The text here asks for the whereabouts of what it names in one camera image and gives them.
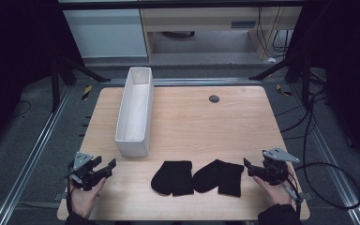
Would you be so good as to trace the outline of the person's right hand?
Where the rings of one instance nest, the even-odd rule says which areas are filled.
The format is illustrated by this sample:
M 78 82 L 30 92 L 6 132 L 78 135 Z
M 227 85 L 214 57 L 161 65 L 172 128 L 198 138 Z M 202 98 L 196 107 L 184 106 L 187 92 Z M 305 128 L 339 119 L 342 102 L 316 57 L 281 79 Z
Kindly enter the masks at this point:
M 292 204 L 293 197 L 290 194 L 290 190 L 292 190 L 292 185 L 289 181 L 285 181 L 279 185 L 272 186 L 267 182 L 263 181 L 258 176 L 253 176 L 253 180 L 265 191 L 267 195 L 267 199 L 270 202 L 271 206 L 277 204 Z

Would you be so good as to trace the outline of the black sock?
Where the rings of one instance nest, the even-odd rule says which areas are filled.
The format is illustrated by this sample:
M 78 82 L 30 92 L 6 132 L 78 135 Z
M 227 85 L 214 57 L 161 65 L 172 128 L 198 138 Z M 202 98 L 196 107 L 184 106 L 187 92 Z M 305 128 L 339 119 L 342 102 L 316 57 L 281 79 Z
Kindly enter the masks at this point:
M 216 159 L 193 175 L 193 186 L 199 193 L 217 188 L 218 194 L 240 197 L 243 171 L 242 165 Z
M 151 188 L 165 196 L 194 193 L 192 163 L 188 160 L 164 161 L 151 180 Z

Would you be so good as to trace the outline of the long white storage box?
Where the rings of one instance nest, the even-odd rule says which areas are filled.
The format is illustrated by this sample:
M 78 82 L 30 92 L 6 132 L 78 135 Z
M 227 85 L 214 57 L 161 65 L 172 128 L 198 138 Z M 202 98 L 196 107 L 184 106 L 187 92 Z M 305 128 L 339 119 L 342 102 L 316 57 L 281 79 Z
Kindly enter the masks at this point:
M 152 69 L 131 67 L 115 132 L 115 141 L 123 157 L 140 158 L 149 154 L 153 98 Z

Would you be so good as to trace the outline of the metal floor rail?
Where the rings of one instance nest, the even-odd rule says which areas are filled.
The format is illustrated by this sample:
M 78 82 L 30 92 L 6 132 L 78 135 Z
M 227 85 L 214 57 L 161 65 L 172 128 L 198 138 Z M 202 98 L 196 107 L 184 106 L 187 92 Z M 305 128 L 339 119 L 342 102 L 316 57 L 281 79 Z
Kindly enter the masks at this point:
M 174 78 L 153 80 L 154 86 L 232 86 L 232 85 L 260 85 L 261 81 L 241 78 Z
M 290 90 L 294 128 L 284 140 L 302 159 L 297 174 L 313 195 L 307 225 L 360 225 L 360 156 L 348 146 L 322 86 L 309 88 L 310 110 L 302 104 L 301 86 L 293 84 Z
M 7 225 L 8 221 L 14 212 L 16 205 L 18 204 L 23 191 L 28 184 L 32 172 L 36 168 L 38 161 L 45 146 L 50 139 L 53 129 L 61 115 L 67 101 L 72 87 L 64 87 L 62 93 L 59 95 L 59 103 L 56 109 L 50 113 L 47 122 L 37 137 L 37 141 L 33 146 L 31 153 L 27 160 L 24 162 L 22 169 L 17 176 L 17 179 L 12 186 L 10 192 L 6 196 L 5 200 L 0 204 L 0 225 Z

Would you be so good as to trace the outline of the person's left hand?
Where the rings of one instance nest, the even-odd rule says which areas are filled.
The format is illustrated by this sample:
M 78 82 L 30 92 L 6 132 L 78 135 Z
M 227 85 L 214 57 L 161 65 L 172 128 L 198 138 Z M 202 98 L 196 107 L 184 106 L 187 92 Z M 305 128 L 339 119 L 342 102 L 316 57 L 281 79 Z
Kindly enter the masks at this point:
M 106 178 L 103 177 L 91 190 L 83 190 L 75 187 L 73 180 L 69 179 L 69 213 L 89 219 L 105 183 Z

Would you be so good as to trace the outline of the white cabinet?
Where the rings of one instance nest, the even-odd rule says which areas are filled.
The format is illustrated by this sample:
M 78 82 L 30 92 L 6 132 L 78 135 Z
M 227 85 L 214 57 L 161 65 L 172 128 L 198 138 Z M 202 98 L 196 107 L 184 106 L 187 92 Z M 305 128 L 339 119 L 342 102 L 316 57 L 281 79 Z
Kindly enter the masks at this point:
M 65 10 L 82 58 L 145 57 L 138 9 Z

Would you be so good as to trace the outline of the black metal stand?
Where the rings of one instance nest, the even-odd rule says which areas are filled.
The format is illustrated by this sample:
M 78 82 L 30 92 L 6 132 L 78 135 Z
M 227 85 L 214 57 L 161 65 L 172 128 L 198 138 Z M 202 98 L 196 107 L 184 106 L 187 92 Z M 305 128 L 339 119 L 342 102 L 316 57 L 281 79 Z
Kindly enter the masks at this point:
M 82 66 L 67 57 L 55 57 L 51 63 L 52 78 L 52 112 L 54 113 L 60 105 L 60 88 L 59 78 L 62 78 L 65 85 L 72 85 L 76 82 L 73 69 L 80 71 L 86 76 L 92 78 L 99 83 L 109 82 L 110 79 L 97 75 L 86 66 Z
M 308 51 L 298 49 L 294 52 L 288 53 L 286 58 L 281 62 L 273 65 L 264 72 L 250 77 L 252 81 L 260 81 L 275 73 L 276 71 L 287 68 L 288 72 L 285 76 L 287 83 L 294 83 L 299 77 L 302 78 L 302 93 L 301 99 L 304 106 L 310 110 L 312 108 L 309 98 L 309 83 L 311 76 L 311 66 L 308 58 Z

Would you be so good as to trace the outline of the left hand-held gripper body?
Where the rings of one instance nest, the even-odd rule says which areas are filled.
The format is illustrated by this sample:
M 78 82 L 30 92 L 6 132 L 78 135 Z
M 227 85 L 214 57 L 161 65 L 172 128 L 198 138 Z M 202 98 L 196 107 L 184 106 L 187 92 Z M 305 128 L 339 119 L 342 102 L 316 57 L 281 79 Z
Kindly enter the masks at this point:
M 102 178 L 92 166 L 95 157 L 77 152 L 74 160 L 69 164 L 69 177 L 73 180 L 76 188 L 91 190 Z

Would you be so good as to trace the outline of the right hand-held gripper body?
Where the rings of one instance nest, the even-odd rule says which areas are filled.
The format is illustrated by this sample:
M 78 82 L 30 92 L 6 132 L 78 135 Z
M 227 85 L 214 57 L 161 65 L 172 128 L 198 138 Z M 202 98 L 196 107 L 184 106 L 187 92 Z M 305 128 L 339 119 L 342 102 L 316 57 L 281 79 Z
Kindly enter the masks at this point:
M 266 169 L 264 181 L 271 186 L 278 185 L 288 178 L 288 162 L 299 163 L 300 159 L 289 154 L 287 151 L 275 147 L 271 150 L 263 150 L 263 166 Z

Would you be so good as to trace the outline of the yellow black striped tape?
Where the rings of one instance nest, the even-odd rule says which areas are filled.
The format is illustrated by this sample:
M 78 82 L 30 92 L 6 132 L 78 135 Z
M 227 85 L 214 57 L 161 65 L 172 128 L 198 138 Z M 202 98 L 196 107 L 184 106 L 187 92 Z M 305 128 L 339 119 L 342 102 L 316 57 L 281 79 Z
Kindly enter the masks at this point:
M 86 100 L 92 90 L 92 85 L 87 85 L 83 91 L 81 100 Z
M 278 83 L 276 84 L 276 89 L 283 96 L 291 97 L 293 95 L 290 91 L 284 91 Z

